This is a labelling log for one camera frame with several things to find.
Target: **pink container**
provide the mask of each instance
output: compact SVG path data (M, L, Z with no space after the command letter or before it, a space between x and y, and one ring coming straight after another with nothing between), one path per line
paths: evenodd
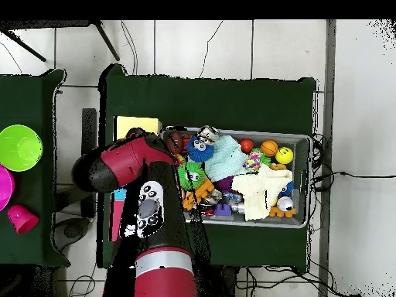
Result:
M39 218L21 205L11 207L8 215L17 234L24 234L32 230L39 223Z
M15 181L12 174L0 165L0 210L4 210L9 203L14 188Z

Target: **dark green table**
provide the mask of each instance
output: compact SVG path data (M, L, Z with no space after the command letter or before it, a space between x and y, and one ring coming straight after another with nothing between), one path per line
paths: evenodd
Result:
M158 118L164 127L212 125L312 135L312 99L316 89L312 78L283 81L125 76L122 66L115 64L102 73L99 88L100 145L113 141L115 116ZM108 241L109 203L110 193L106 193L104 216L98 221L103 229L97 228L98 261L103 259L104 267L111 265L114 245ZM206 228L213 265L294 265L300 271L306 270L306 227L208 224Z
M0 76L0 130L21 124L42 139L40 161L26 172L13 172L15 192L0 212L0 263L68 265L68 260L51 245L51 226L56 208L53 123L55 90L64 70L50 70L40 77ZM21 204L39 218L25 234L17 234L7 218L11 205Z

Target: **storage bin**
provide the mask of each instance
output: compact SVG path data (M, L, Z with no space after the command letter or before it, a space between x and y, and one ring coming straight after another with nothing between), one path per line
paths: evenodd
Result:
M194 135L198 128L171 129L168 127L161 133L161 137L166 141L169 134L178 131L184 135ZM217 220L216 215L212 217L202 216L205 224L236 225L244 227L282 227L282 228L302 228L309 219L310 192L309 181L311 179L312 163L312 139L308 135L287 135L278 133L255 132L255 131L233 131L218 130L220 135L230 135L238 142L244 138L249 138L254 143L254 147L260 148L261 143L266 139L275 140L279 148L289 147L293 153L293 160L286 165L293 172L294 190L292 200L295 207L295 214L292 217L263 217L260 220L244 220L244 215L233 213L231 220ZM190 220L189 212L184 212L186 221Z

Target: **yellow ball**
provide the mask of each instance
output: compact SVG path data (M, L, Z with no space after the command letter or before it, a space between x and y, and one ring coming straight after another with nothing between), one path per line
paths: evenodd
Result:
M293 160L293 151L290 148L282 147L276 152L275 158L280 164L289 164Z

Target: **green bowl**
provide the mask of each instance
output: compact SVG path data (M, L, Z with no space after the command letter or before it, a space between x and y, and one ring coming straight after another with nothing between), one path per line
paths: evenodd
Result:
M43 143L25 125L11 125L0 132L0 163L14 172L31 169L41 159Z

